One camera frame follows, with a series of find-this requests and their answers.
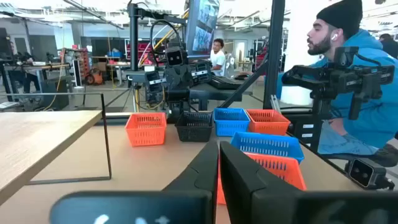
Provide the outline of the large display monitor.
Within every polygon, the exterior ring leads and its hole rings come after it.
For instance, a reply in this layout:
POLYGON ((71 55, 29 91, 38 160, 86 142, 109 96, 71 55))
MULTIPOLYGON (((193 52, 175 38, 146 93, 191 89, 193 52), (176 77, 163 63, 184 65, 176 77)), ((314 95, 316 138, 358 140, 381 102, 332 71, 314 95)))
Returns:
POLYGON ((190 0, 186 30, 188 58, 209 58, 220 0, 190 0))

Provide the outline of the blue plastic basket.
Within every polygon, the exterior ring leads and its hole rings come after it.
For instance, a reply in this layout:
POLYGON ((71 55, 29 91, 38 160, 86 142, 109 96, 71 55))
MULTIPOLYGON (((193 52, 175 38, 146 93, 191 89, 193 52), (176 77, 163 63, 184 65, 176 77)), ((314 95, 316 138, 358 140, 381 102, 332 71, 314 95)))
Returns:
POLYGON ((305 158, 299 140, 289 136, 236 132, 231 145, 244 152, 291 157, 299 164, 305 158))
POLYGON ((217 136, 233 136, 235 132, 246 132, 251 122, 242 108, 215 108, 213 116, 217 136))

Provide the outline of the black plastic basket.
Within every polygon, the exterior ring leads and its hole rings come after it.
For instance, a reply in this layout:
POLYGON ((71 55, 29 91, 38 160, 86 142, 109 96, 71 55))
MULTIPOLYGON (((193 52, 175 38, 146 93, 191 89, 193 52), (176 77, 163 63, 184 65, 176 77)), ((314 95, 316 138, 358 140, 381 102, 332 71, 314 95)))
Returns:
POLYGON ((175 123, 181 142, 208 142, 213 129, 210 112, 184 112, 175 123))

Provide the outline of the orange floor machine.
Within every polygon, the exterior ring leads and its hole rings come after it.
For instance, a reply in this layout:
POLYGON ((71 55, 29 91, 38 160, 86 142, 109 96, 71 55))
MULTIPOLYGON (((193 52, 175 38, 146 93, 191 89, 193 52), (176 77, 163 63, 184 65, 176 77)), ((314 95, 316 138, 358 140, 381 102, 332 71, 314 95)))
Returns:
POLYGON ((87 85, 102 85, 104 84, 102 71, 98 68, 92 68, 88 75, 85 77, 85 82, 87 85))

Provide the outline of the black box with white labels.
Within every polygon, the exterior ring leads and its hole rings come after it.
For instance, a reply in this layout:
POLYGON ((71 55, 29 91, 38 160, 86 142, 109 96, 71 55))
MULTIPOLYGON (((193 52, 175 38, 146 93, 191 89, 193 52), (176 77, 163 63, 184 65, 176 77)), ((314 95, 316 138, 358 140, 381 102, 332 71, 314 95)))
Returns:
POLYGON ((288 132, 307 145, 311 151, 318 152, 323 121, 311 112, 286 112, 284 116, 290 121, 288 132))

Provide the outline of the wooden shelf with black frame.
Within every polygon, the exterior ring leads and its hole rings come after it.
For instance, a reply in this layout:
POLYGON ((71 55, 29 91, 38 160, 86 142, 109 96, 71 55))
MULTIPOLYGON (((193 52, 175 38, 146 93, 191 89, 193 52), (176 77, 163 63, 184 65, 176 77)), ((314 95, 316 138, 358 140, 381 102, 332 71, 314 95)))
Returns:
POLYGON ((0 206, 25 186, 102 182, 113 178, 104 95, 97 93, 97 96, 101 101, 99 110, 0 113, 0 206), (98 122, 103 124, 107 175, 34 179, 98 122))

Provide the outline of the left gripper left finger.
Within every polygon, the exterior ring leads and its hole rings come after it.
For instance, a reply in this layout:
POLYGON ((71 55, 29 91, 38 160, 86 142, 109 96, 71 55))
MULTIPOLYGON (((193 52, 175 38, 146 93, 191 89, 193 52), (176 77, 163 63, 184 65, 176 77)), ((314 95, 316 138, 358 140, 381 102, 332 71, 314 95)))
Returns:
POLYGON ((215 224, 218 159, 218 143, 208 142, 180 175, 163 188, 180 196, 172 203, 176 209, 172 213, 173 223, 215 224))

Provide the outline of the black keyboard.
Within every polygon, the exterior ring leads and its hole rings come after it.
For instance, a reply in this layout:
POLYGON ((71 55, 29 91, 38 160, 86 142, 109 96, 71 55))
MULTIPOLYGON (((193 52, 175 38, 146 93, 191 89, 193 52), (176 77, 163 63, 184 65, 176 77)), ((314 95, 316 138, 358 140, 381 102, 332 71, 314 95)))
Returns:
POLYGON ((212 76, 209 84, 218 90, 237 90, 244 82, 226 77, 212 76))

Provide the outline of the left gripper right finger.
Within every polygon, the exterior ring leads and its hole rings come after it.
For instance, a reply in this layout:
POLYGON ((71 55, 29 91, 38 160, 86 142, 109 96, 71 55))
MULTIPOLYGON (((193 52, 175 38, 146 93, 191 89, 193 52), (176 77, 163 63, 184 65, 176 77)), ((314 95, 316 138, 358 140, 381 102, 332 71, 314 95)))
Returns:
POLYGON ((220 169, 231 224, 293 224, 296 187, 228 142, 220 143, 220 169))

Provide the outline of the black device on stand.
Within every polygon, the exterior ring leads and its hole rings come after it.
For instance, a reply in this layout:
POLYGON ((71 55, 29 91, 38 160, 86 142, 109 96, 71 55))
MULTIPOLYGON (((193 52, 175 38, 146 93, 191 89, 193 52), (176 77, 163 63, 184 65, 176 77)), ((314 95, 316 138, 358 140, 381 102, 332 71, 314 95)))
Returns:
POLYGON ((332 117, 332 100, 339 94, 352 93, 348 117, 358 119, 362 104, 379 99, 382 96, 381 86, 392 83, 394 79, 392 65, 354 66, 353 60, 358 55, 357 47, 340 47, 333 63, 327 67, 296 65, 284 73, 282 83, 308 88, 316 103, 325 101, 323 121, 332 117))

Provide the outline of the person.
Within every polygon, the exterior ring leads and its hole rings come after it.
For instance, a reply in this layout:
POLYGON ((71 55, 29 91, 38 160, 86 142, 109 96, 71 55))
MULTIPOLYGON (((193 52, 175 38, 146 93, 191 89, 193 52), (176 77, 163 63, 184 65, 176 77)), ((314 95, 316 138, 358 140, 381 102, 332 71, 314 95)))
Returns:
POLYGON ((382 34, 379 37, 382 44, 383 51, 394 58, 398 58, 398 43, 392 38, 390 34, 382 34))
POLYGON ((226 57, 222 51, 224 47, 223 39, 215 39, 211 50, 210 61, 212 64, 212 72, 218 77, 224 76, 226 57))
POLYGON ((354 66, 392 65, 394 79, 381 86, 379 99, 362 104, 358 119, 348 117, 352 93, 339 94, 332 100, 332 117, 323 122, 319 154, 392 155, 384 146, 398 133, 398 59, 360 28, 362 18, 362 0, 341 0, 322 9, 307 34, 307 43, 308 54, 323 58, 311 66, 321 68, 333 63, 338 47, 357 47, 359 55, 353 60, 354 66))

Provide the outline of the orange plastic basket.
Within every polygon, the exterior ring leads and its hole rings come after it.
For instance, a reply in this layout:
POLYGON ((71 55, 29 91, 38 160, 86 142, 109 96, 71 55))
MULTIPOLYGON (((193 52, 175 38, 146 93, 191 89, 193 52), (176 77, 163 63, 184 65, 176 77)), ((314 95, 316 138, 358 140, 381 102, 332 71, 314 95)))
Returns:
POLYGON ((251 122, 248 130, 253 133, 285 135, 290 121, 276 110, 246 110, 251 122))
POLYGON ((226 205, 236 195, 243 202, 271 183, 273 188, 290 184, 306 190, 298 161, 291 157, 243 152, 233 147, 221 150, 217 203, 226 205))
POLYGON ((165 142, 165 113, 133 113, 125 130, 131 146, 154 146, 165 142))

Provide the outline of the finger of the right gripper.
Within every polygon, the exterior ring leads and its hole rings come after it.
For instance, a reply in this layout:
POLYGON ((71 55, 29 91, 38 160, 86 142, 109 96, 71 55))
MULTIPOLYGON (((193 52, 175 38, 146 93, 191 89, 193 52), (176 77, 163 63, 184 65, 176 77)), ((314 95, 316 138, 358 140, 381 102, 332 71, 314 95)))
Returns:
POLYGON ((192 72, 188 68, 180 69, 180 83, 178 87, 180 89, 190 88, 193 85, 192 72))
POLYGON ((174 68, 167 68, 165 70, 165 79, 168 90, 172 90, 178 85, 178 74, 174 68))

